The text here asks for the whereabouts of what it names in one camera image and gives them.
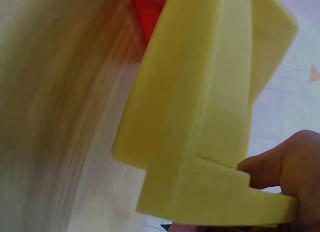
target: orange triangle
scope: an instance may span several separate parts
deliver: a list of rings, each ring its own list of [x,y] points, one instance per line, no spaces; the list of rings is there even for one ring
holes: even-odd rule
[[[310,79],[309,82],[316,82],[316,81],[320,81],[320,73],[319,71],[315,68],[314,65],[311,66],[311,73],[310,73]]]

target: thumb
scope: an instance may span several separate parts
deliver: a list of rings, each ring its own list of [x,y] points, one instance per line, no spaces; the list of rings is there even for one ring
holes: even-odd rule
[[[294,136],[277,147],[238,164],[238,170],[250,174],[250,187],[264,189],[280,185],[283,160],[293,141]]]

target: yellow foam sheet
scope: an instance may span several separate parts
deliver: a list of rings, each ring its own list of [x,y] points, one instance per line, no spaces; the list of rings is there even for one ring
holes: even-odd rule
[[[167,0],[112,148],[147,172],[138,211],[203,225],[295,218],[294,198],[249,188],[236,168],[297,31],[279,0]]]

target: blue object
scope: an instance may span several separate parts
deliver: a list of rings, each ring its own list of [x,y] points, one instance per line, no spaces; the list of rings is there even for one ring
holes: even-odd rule
[[[166,231],[169,231],[171,224],[161,224],[161,227],[164,228]]]

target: red foam piece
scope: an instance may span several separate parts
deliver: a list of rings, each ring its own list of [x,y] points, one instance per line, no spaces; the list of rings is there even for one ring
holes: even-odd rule
[[[149,42],[166,0],[133,0],[144,37]]]

